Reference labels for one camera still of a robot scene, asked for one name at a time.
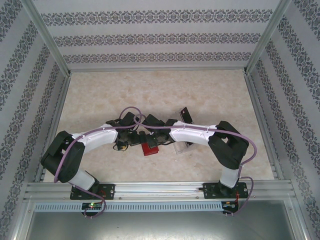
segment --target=patterned wallpaper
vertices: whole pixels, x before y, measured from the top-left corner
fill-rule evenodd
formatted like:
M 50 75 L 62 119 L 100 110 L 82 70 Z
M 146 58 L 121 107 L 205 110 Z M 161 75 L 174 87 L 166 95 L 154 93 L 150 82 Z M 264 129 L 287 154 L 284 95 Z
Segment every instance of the patterned wallpaper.
M 279 0 L 34 3 L 69 68 L 81 70 L 245 67 Z
M 290 3 L 251 73 L 283 174 L 320 239 L 320 8 Z
M 33 182 L 64 76 L 19 0 L 0 0 L 0 240 Z

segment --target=enclosure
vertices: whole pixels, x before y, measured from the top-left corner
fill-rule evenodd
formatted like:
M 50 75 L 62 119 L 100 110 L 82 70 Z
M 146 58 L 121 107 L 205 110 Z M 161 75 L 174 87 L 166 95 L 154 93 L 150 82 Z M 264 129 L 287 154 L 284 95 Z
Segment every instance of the enclosure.
M 320 239 L 319 0 L 0 4 L 0 239 Z M 85 219 L 90 201 L 71 200 L 40 160 L 58 132 L 128 106 L 163 121 L 188 107 L 195 124 L 228 121 L 252 139 L 246 208 L 226 217 L 198 191 L 222 171 L 206 146 L 143 156 L 108 144 L 80 166 L 115 184 L 114 199 Z

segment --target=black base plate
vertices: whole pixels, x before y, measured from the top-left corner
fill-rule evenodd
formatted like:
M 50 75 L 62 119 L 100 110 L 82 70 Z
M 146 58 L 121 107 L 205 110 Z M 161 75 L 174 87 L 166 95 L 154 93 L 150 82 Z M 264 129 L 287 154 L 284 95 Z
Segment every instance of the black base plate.
M 205 199 L 236 199 L 237 192 L 239 193 L 240 199 L 246 199 L 248 197 L 248 189 L 245 182 L 237 182 L 228 196 L 220 192 L 218 182 L 205 182 L 202 186 Z
M 105 200 L 113 200 L 115 196 L 114 184 L 99 184 L 97 195 L 103 197 Z M 70 193 L 71 200 L 99 200 L 100 198 L 85 193 L 78 188 L 72 187 Z

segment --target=beige tabletop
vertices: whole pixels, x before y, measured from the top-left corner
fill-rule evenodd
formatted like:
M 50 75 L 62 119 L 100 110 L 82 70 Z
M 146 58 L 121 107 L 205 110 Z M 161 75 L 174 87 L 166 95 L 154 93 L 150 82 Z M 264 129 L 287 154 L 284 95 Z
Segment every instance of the beige tabletop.
M 128 106 L 164 122 L 185 106 L 197 125 L 228 121 L 258 149 L 241 175 L 274 179 L 241 70 L 73 73 L 58 132 L 95 129 L 118 118 Z M 159 152 L 150 156 L 143 155 L 141 145 L 124 152 L 112 146 L 85 154 L 80 167 L 101 182 L 214 181 L 221 176 L 221 164 L 203 145 L 182 154 L 176 154 L 172 144 L 160 146 Z M 243 160 L 252 153 L 250 146 Z M 47 172 L 44 181 L 53 182 L 53 176 Z

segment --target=ventilated metal strip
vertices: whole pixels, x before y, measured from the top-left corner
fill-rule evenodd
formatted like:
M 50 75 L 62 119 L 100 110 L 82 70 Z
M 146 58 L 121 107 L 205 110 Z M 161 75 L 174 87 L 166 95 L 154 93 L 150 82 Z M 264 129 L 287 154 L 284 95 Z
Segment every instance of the ventilated metal strip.
M 59 213 L 80 212 L 81 202 L 44 202 L 36 203 L 35 212 Z M 189 202 L 107 202 L 105 212 L 205 212 L 222 211 L 220 201 L 189 201 Z

